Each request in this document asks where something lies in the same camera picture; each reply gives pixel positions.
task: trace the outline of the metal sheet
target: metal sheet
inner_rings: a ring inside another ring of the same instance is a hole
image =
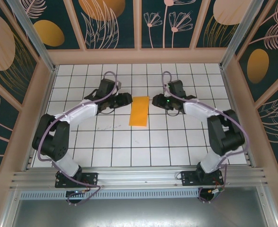
[[[228,188],[211,204],[196,198],[21,201],[15,227],[265,227],[253,188]]]

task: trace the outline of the white tile floor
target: white tile floor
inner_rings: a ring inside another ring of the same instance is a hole
[[[98,114],[72,127],[68,153],[79,165],[187,166],[196,165],[205,157],[211,149],[207,125],[190,115],[169,116],[152,105],[152,98],[163,92],[161,74],[167,70],[173,79],[182,80],[187,95],[221,110],[230,109],[217,64],[61,65],[47,113],[62,113],[77,105],[99,87],[101,75],[109,70],[117,73],[121,92],[133,97],[149,96],[147,127],[128,125],[131,105],[111,114]],[[244,154],[232,156],[226,163],[247,164]],[[32,166],[50,167],[51,164],[41,163],[35,154]]]

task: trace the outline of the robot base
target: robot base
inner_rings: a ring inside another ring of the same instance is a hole
[[[220,170],[207,174],[202,169],[200,163],[198,163],[195,171],[182,171],[181,181],[183,186],[215,186],[215,183],[224,184]]]
[[[56,173],[55,177],[56,177],[55,185],[54,185],[55,188],[85,188],[84,185],[69,180],[59,172]],[[97,185],[98,173],[82,173],[79,181],[83,183]]]

